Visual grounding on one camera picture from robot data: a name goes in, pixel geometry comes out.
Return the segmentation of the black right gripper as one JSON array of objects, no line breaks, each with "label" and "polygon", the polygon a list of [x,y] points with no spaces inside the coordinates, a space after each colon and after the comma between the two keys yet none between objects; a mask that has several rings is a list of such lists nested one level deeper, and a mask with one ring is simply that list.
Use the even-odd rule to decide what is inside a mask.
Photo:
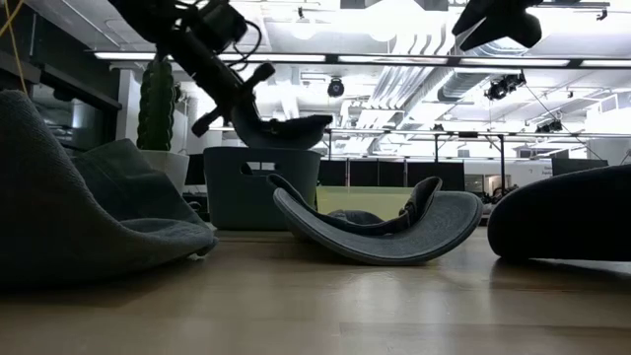
[{"label": "black right gripper", "polygon": [[532,48],[542,38],[540,20],[527,9],[542,0],[469,0],[452,28],[454,36],[461,35],[487,16],[459,46],[470,50],[485,43],[508,37],[520,45]]}]

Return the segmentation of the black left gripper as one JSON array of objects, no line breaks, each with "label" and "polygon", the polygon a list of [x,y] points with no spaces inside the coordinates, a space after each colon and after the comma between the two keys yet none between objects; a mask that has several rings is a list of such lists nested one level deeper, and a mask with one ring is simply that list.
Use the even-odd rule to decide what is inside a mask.
[{"label": "black left gripper", "polygon": [[269,79],[275,69],[271,63],[259,65],[243,81],[219,56],[204,45],[191,31],[170,30],[165,47],[193,81],[215,102],[216,107],[198,118],[191,131],[201,137],[219,117],[230,120],[238,136],[251,131],[263,136],[276,135],[273,123],[264,123],[256,107],[253,89]]}]

